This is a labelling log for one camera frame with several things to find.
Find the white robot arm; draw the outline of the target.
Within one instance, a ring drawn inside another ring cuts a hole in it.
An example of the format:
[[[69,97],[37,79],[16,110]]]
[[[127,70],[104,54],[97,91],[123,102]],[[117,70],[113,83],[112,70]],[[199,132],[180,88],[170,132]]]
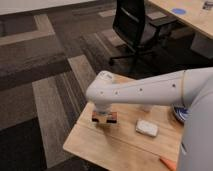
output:
[[[213,67],[186,69],[117,83],[101,71],[86,90],[100,114],[113,103],[178,106],[188,109],[177,171],[213,171]]]

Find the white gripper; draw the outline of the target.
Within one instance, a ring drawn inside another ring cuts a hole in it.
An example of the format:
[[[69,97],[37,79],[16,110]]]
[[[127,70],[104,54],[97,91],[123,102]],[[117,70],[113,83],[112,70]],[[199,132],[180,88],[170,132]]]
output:
[[[96,104],[92,113],[92,121],[99,122],[100,114],[108,114],[110,112],[110,104]],[[117,123],[117,112],[112,112],[110,115],[110,123]]]

